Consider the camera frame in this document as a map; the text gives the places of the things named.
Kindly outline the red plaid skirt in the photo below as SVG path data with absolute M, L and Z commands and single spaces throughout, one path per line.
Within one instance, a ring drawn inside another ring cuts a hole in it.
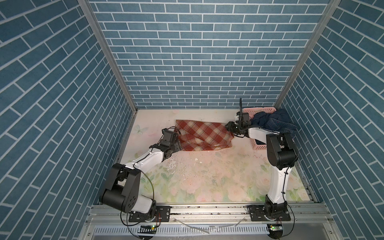
M 217 151 L 232 147 L 234 134 L 224 123 L 176 120 L 183 151 Z

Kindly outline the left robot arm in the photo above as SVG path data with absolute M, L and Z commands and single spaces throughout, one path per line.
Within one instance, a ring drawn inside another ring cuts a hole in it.
M 179 138 L 161 140 L 159 144 L 150 146 L 149 151 L 138 159 L 124 165 L 114 164 L 101 190 L 100 202 L 123 213 L 152 216 L 156 203 L 153 198 L 139 195 L 141 176 L 181 150 Z

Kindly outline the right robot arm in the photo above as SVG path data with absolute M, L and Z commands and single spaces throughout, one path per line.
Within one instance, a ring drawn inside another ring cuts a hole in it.
M 271 221 L 289 221 L 286 190 L 289 175 L 299 157 L 299 150 L 290 133 L 272 132 L 257 127 L 243 127 L 240 122 L 228 122 L 226 129 L 236 136 L 244 136 L 265 143 L 268 161 L 273 167 L 269 191 L 264 205 L 264 216 Z

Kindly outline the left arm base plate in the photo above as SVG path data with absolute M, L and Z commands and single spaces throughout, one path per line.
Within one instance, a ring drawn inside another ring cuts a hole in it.
M 169 222 L 171 215 L 171 206 L 156 206 L 156 208 L 151 208 L 148 213 L 141 212 L 131 212 L 129 215 L 130 223 L 138 222 Z

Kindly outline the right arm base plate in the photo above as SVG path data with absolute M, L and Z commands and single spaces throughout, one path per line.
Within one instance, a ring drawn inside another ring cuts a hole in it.
M 252 222 L 291 221 L 291 216 L 285 204 L 248 205 L 246 210 L 250 214 Z

